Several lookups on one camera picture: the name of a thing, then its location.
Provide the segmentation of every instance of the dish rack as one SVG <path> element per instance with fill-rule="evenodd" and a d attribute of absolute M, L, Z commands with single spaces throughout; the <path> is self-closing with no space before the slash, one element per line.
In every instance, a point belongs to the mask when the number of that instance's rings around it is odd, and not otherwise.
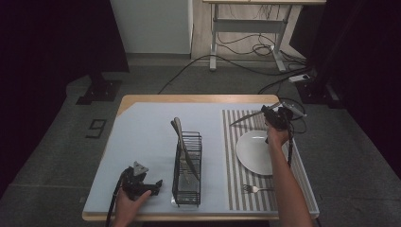
<path fill-rule="evenodd" d="M 185 178 L 182 166 L 180 164 L 180 139 L 177 142 L 176 157 L 174 164 L 174 179 L 172 193 L 174 203 L 180 205 L 197 205 L 201 204 L 201 135 L 197 131 L 183 131 L 183 141 L 188 150 L 188 154 L 195 170 L 198 173 L 199 180 L 196 179 L 192 171 L 187 170 L 187 178 Z"/>

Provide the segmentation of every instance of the fork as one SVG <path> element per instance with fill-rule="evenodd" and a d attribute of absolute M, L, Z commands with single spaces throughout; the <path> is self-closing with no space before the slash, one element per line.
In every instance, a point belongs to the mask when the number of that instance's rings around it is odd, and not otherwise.
<path fill-rule="evenodd" d="M 244 191 L 246 193 L 256 193 L 258 191 L 274 191 L 273 187 L 259 188 L 257 186 L 252 186 L 252 185 L 247 185 L 247 184 L 244 184 L 242 186 L 242 189 L 244 189 Z"/>

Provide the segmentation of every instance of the person's left hand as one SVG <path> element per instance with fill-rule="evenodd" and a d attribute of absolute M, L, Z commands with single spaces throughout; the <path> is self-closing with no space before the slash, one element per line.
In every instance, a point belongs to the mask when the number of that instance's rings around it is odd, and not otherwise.
<path fill-rule="evenodd" d="M 115 218 L 113 227 L 128 226 L 133 222 L 142 204 L 149 198 L 151 191 L 146 191 L 136 201 L 130 200 L 127 193 L 120 187 L 115 200 Z"/>

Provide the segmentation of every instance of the white plate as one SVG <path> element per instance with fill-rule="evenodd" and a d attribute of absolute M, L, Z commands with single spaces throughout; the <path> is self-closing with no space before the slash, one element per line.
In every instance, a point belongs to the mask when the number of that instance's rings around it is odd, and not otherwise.
<path fill-rule="evenodd" d="M 260 175 L 272 174 L 267 137 L 266 131 L 248 131 L 236 142 L 236 156 L 241 164 Z"/>

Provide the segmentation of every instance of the white wall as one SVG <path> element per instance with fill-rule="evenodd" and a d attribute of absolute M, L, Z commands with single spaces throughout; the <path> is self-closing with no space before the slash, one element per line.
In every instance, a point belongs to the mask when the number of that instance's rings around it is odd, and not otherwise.
<path fill-rule="evenodd" d="M 111 0 L 127 53 L 189 54 L 192 0 Z"/>

